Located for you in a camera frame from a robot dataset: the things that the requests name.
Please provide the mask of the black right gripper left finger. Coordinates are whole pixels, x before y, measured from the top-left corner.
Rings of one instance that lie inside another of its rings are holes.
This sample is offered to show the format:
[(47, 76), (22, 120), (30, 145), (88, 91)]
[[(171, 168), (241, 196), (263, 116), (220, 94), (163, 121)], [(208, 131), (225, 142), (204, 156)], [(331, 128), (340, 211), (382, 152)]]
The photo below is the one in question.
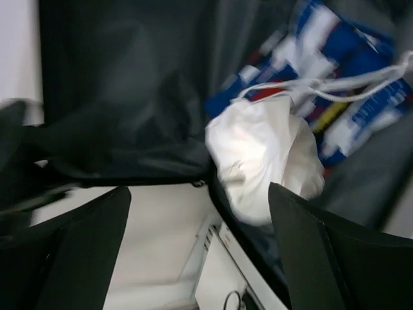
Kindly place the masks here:
[(128, 187), (1, 236), (1, 309), (102, 309), (131, 203)]

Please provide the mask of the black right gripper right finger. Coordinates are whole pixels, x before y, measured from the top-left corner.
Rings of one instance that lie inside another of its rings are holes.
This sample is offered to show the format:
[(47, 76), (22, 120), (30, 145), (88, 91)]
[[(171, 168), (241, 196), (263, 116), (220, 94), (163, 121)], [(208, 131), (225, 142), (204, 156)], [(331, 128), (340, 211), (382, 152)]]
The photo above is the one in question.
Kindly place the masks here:
[(293, 309), (412, 309), (412, 240), (368, 229), (271, 183)]

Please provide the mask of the grey hard-shell suitcase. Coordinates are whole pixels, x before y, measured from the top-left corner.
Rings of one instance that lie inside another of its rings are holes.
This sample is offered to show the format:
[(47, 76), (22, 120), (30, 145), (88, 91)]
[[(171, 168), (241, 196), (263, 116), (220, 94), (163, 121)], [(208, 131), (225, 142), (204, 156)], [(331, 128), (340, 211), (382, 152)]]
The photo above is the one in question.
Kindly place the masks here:
[(204, 100), (258, 45), (285, 29), (293, 1), (37, 1), (41, 130), (63, 149), (30, 142), (27, 103), (1, 113), (1, 209), (83, 185), (206, 181), (212, 200), (277, 293), (281, 262), (261, 253), (263, 231), (237, 223), (203, 144)]

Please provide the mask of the blue patterned cloth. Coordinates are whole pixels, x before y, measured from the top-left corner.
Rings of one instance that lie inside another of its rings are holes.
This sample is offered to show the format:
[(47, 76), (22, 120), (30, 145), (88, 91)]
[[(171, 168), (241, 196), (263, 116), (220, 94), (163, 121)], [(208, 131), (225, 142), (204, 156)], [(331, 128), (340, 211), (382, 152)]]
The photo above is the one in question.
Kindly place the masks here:
[(299, 1), (288, 32), (270, 37), (256, 59), (206, 100), (215, 118), (238, 96), (259, 101), (289, 91), (292, 111), (310, 125), (322, 164), (347, 158), (377, 127), (409, 107), (412, 52), (392, 61), (392, 42), (342, 19), (322, 1)]

